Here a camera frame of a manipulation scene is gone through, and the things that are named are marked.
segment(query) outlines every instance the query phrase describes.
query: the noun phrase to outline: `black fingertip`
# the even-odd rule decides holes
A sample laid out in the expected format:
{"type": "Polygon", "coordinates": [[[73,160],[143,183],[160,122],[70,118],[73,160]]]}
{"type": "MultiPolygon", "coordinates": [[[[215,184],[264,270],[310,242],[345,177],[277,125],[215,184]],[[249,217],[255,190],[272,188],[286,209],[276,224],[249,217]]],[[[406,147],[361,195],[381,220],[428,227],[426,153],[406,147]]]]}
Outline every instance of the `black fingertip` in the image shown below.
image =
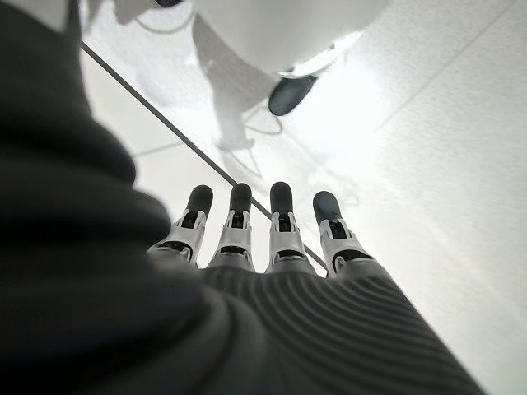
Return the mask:
{"type": "Polygon", "coordinates": [[[337,198],[327,191],[318,192],[313,197],[313,210],[315,210],[316,222],[319,226],[323,220],[339,220],[343,217],[337,198]]]}
{"type": "Polygon", "coordinates": [[[291,187],[283,182],[275,183],[271,187],[271,213],[287,214],[293,211],[293,194],[291,187]]]}
{"type": "Polygon", "coordinates": [[[211,211],[214,193],[207,185],[199,185],[193,189],[187,203],[189,211],[203,211],[206,216],[211,211]]]}
{"type": "Polygon", "coordinates": [[[236,212],[247,211],[250,213],[250,204],[253,194],[250,190],[250,186],[247,184],[236,184],[231,190],[231,203],[229,211],[234,210],[236,212]]]}

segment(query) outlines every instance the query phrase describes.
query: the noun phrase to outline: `ribbed knit fabric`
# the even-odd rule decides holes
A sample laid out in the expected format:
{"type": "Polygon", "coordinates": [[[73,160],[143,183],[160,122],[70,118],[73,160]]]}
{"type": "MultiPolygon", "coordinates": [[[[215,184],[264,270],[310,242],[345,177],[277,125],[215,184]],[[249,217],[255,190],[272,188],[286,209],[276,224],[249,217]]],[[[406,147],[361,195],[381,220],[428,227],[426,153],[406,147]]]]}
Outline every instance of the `ribbed knit fabric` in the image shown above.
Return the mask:
{"type": "Polygon", "coordinates": [[[294,393],[481,393],[388,277],[202,274],[259,316],[294,393]]]}

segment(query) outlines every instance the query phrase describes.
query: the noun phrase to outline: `robotic hand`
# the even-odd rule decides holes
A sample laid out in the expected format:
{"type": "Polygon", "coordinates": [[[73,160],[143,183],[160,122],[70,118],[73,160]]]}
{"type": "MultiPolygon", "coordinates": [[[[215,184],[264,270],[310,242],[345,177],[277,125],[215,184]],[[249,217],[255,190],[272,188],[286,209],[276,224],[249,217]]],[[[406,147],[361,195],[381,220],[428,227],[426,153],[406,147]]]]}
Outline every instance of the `robotic hand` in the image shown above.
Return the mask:
{"type": "MultiPolygon", "coordinates": [[[[286,183],[275,183],[271,188],[271,230],[269,265],[266,273],[305,272],[315,269],[305,253],[300,229],[293,213],[291,188],[286,183]]],[[[150,250],[169,249],[187,263],[197,266],[197,258],[207,216],[212,205],[212,190],[199,185],[190,194],[183,215],[172,225],[169,235],[150,250]]],[[[231,202],[216,252],[208,267],[238,267],[254,272],[251,255],[250,207],[251,190],[247,184],[237,184],[231,191],[231,202]]],[[[332,193],[319,192],[313,199],[319,224],[320,243],[328,277],[349,276],[360,267],[380,267],[361,246],[342,218],[337,199],[332,193]]]]}

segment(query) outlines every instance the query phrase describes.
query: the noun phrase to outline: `white robot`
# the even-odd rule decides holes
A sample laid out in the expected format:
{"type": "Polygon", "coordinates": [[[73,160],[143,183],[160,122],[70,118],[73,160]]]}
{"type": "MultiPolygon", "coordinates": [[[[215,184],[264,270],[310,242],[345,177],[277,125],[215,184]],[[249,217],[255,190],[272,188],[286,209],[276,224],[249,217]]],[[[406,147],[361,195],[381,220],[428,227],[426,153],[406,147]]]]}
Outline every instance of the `white robot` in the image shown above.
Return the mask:
{"type": "MultiPolygon", "coordinates": [[[[157,0],[171,7],[181,0],[157,0]]],[[[388,0],[192,0],[196,12],[246,63],[282,80],[269,97],[292,111],[347,52],[388,0]]]]}

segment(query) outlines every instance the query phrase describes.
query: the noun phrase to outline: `white floor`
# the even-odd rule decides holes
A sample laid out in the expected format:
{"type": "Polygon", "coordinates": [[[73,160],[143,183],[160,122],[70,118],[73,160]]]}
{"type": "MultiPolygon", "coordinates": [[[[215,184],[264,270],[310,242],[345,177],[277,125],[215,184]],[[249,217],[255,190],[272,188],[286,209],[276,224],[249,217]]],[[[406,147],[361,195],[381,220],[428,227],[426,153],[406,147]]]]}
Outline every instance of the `white floor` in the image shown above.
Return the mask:
{"type": "MultiPolygon", "coordinates": [[[[187,3],[152,4],[91,2],[84,40],[261,203],[287,181],[317,252],[310,200],[334,192],[365,247],[485,388],[527,393],[527,2],[393,0],[280,120],[265,109],[271,77],[187,3]]],[[[138,185],[174,216],[195,184],[218,188],[210,257],[228,183],[118,86],[115,96],[88,86],[96,116],[136,157],[138,185]]],[[[254,210],[253,225],[264,267],[268,220],[254,210]]]]}

